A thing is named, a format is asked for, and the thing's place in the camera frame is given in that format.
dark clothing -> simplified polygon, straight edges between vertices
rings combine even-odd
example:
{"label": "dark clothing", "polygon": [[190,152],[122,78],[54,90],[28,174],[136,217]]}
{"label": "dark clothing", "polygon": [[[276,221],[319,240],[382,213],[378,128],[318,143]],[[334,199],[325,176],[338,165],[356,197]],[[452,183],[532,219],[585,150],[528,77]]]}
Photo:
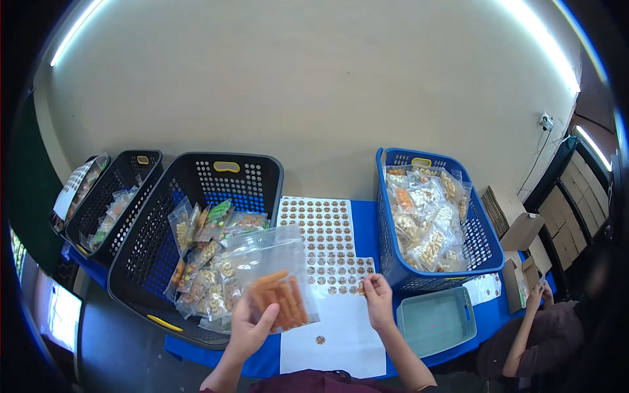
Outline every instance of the dark clothing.
{"label": "dark clothing", "polygon": [[583,340],[585,342],[589,342],[594,338],[594,332],[604,313],[604,301],[600,296],[599,299],[591,299],[587,294],[581,295],[579,302],[574,306],[574,314],[581,321]]}
{"label": "dark clothing", "polygon": [[[573,308],[578,302],[560,302],[537,311],[526,351],[520,359],[518,378],[552,370],[573,355],[583,342],[583,328]],[[479,351],[477,367],[484,379],[500,378],[523,317],[507,322]]]}
{"label": "dark clothing", "polygon": [[[344,371],[303,370],[292,374],[276,375],[251,385],[247,392],[300,392],[300,393],[398,393],[409,390],[397,389],[377,383],[377,379],[356,379]],[[446,390],[429,386],[425,393],[444,393]],[[203,393],[212,393],[206,389]]]}

ceiling light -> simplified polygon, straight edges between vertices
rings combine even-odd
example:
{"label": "ceiling light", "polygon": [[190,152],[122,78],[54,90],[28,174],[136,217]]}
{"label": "ceiling light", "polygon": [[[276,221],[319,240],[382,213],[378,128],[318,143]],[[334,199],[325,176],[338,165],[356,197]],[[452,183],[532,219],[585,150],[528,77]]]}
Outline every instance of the ceiling light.
{"label": "ceiling light", "polygon": [[497,0],[516,18],[531,34],[536,41],[542,46],[544,52],[548,55],[552,63],[555,65],[559,74],[561,74],[565,83],[572,93],[581,91],[577,77],[574,75],[574,69],[559,48],[559,45],[550,35],[542,21],[531,11],[531,9],[522,0]]}
{"label": "ceiling light", "polygon": [[51,67],[54,67],[55,64],[57,64],[57,62],[59,61],[59,58],[64,53],[65,48],[68,46],[68,44],[70,43],[74,35],[77,33],[77,31],[79,31],[83,23],[85,23],[85,21],[89,18],[89,16],[94,12],[94,10],[103,1],[104,0],[94,0],[94,2],[90,4],[89,7],[87,7],[85,12],[83,12],[79,20],[77,20],[76,23],[74,23],[74,26],[70,29],[68,34],[65,36],[64,40],[61,42],[61,45],[59,45],[57,52],[55,53],[55,56],[52,58],[52,61],[50,62]]}
{"label": "ceiling light", "polygon": [[581,136],[583,136],[583,138],[587,141],[587,144],[590,145],[590,147],[594,149],[596,154],[598,154],[598,157],[601,159],[603,164],[605,164],[605,167],[607,168],[607,171],[611,172],[611,164],[607,161],[607,158],[605,158],[605,155],[603,154],[601,149],[599,149],[598,146],[596,146],[596,144],[594,143],[592,138],[589,137],[589,135],[585,132],[585,130],[583,128],[581,128],[581,126],[574,126],[574,127],[577,130],[579,130],[579,134],[581,134]]}

blue tablecloth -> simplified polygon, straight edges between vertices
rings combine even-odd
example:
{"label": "blue tablecloth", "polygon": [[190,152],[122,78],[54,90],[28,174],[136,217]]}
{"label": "blue tablecloth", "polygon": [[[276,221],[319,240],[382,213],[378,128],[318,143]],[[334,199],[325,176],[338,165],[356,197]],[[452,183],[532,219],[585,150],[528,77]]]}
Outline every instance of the blue tablecloth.
{"label": "blue tablecloth", "polygon": [[[354,240],[356,246],[356,254],[361,257],[374,257],[376,263],[376,271],[379,272],[380,260],[378,252],[378,233],[376,220],[376,203],[366,201],[352,201],[352,217],[354,226]],[[105,289],[107,288],[107,268],[99,265],[92,260],[86,260],[77,250],[70,248],[70,257],[74,259],[87,274],[89,274],[96,282]],[[555,283],[550,272],[547,280],[555,292]],[[399,306],[404,296],[393,296],[393,311]],[[424,363],[431,367],[441,363],[445,363],[462,354],[476,349],[483,341],[492,337],[495,332],[502,327],[507,321],[518,316],[523,316],[524,310],[517,313],[509,313],[509,304],[506,294],[491,301],[474,306],[474,316],[476,317],[476,337],[455,346],[447,351],[437,353],[435,355],[423,358]],[[242,369],[242,375],[252,378],[268,378],[279,374],[279,355],[280,355],[280,339],[281,335],[272,335],[267,338],[260,350],[253,354],[246,362]],[[205,364],[209,367],[215,367],[218,364],[223,352],[210,351],[199,348],[192,344],[184,343],[171,336],[166,336],[164,348],[172,354],[192,360],[193,362]],[[379,378],[389,378],[397,376],[397,371],[391,363],[391,359],[387,354],[387,374]]]}

black plastic basket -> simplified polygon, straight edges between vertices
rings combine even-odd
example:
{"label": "black plastic basket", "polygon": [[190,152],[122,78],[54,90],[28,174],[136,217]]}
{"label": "black plastic basket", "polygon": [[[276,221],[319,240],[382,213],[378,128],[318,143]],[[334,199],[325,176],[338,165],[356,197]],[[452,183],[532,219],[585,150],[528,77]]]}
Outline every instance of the black plastic basket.
{"label": "black plastic basket", "polygon": [[[94,160],[96,157],[98,157],[97,155],[93,155],[91,157],[89,157],[85,163],[90,162],[91,160]],[[107,160],[107,165],[105,166],[105,169],[101,172],[101,174],[98,176],[98,179],[101,178],[101,176],[105,173],[105,170],[109,167],[109,163],[111,163],[111,159]],[[65,241],[68,241],[68,237],[65,235],[65,227],[66,225],[64,225],[64,228],[60,231],[58,231],[55,228],[55,218],[57,217],[57,213],[55,213],[54,210],[50,210],[50,214],[48,215],[48,225],[50,225],[50,229],[57,235],[57,236],[61,236]]]}
{"label": "black plastic basket", "polygon": [[[109,268],[140,208],[163,171],[162,152],[159,150],[127,150],[120,153],[101,174],[100,179],[65,226],[65,235],[70,244],[84,257]],[[137,175],[142,178],[142,186],[105,240],[93,252],[85,249],[81,245],[81,233],[87,236],[96,232],[99,226],[98,219],[107,214],[107,205],[114,201],[112,193],[138,185]]]}
{"label": "black plastic basket", "polygon": [[231,198],[236,210],[265,212],[275,226],[283,181],[284,169],[272,157],[180,155],[164,171],[125,238],[109,270],[109,295],[167,334],[203,348],[224,349],[229,336],[199,328],[200,317],[184,319],[162,294],[179,260],[168,215],[184,196],[201,208]]}

person's right hand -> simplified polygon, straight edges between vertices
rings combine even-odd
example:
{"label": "person's right hand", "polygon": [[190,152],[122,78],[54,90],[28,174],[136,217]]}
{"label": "person's right hand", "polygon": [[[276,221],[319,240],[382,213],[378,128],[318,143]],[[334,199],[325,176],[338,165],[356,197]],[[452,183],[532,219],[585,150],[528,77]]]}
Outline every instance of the person's right hand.
{"label": "person's right hand", "polygon": [[393,321],[393,291],[382,274],[370,274],[363,280],[369,323],[380,332],[382,329],[395,326]]}
{"label": "person's right hand", "polygon": [[539,283],[535,284],[535,287],[531,289],[531,293],[526,300],[527,313],[537,312],[537,309],[540,307],[540,301],[542,301],[542,292],[543,287]]}
{"label": "person's right hand", "polygon": [[548,284],[548,281],[544,280],[543,284],[542,284],[542,299],[544,299],[544,301],[548,301],[549,299],[552,299],[552,289],[550,288],[550,285]]}

